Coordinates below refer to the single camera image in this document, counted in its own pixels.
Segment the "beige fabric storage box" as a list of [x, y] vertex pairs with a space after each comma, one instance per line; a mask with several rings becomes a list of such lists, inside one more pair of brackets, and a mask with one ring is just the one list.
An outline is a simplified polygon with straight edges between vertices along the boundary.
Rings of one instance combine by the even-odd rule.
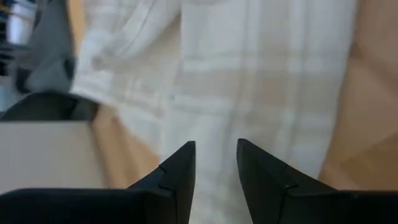
[[97, 104], [28, 95], [0, 113], [0, 194], [24, 188], [106, 188], [91, 123]]

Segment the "white plaid kitchen towel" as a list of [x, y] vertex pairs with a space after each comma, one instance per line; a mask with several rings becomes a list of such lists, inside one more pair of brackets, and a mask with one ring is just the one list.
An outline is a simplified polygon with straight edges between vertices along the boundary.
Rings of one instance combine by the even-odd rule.
[[81, 1], [72, 92], [110, 106], [134, 149], [195, 141], [189, 224], [252, 224], [240, 138], [320, 173], [357, 0]]

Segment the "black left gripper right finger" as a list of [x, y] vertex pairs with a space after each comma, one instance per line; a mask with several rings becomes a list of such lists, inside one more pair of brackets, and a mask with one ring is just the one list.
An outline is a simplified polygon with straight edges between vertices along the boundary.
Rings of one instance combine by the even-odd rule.
[[247, 139], [237, 142], [241, 186], [253, 224], [331, 224], [333, 188]]

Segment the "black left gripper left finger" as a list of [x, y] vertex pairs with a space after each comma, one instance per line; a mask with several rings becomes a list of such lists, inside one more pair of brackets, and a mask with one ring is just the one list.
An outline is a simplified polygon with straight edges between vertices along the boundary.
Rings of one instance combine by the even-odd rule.
[[158, 168], [128, 188], [134, 200], [127, 223], [188, 224], [195, 172], [195, 142], [188, 141]]

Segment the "dark grey towel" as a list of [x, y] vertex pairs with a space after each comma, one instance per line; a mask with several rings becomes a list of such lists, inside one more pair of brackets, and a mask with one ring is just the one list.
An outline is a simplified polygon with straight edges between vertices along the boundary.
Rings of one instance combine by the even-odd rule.
[[32, 37], [18, 51], [9, 74], [19, 93], [55, 90], [68, 92], [75, 67], [75, 52], [67, 1], [50, 0]]

